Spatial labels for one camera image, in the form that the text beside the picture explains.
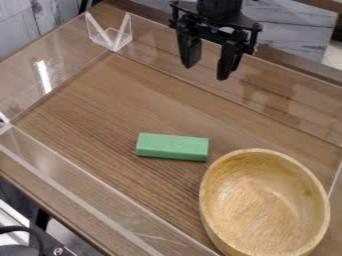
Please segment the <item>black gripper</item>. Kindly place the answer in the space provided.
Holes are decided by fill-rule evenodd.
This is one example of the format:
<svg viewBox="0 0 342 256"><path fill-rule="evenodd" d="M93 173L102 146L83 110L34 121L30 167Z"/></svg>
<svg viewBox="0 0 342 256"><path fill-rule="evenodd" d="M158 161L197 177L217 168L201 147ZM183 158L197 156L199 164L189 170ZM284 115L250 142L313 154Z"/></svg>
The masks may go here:
<svg viewBox="0 0 342 256"><path fill-rule="evenodd" d="M190 69L199 62L202 39L223 44L217 70L219 81L237 70L244 52L254 53L262 31L262 25L244 14L242 3L244 0L173 0L170 3L170 27L177 30L183 66Z"/></svg>

